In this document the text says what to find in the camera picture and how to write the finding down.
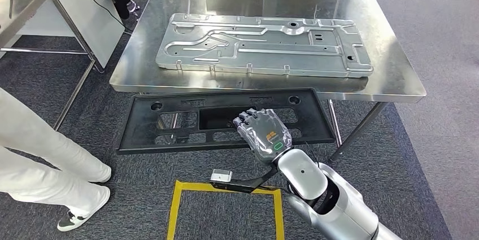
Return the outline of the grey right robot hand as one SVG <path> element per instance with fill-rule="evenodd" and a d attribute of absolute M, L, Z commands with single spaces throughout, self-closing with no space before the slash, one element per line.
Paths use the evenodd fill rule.
<path fill-rule="evenodd" d="M 283 152 L 293 147 L 288 128 L 272 109 L 249 108 L 235 117 L 233 124 L 254 155 L 264 164 L 273 163 Z"/>

